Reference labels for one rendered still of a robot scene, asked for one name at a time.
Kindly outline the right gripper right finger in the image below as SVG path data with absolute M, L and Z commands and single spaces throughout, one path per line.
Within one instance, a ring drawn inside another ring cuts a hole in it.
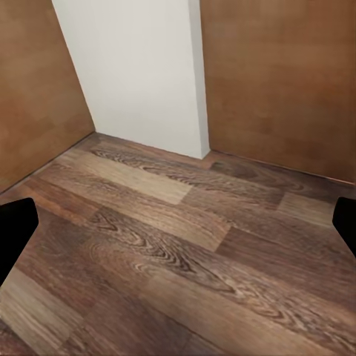
M 356 257 L 356 200 L 340 197 L 332 223 Z

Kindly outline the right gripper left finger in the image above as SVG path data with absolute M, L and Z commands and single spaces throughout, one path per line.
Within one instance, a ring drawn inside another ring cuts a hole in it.
M 31 197 L 0 205 L 0 287 L 38 225 Z

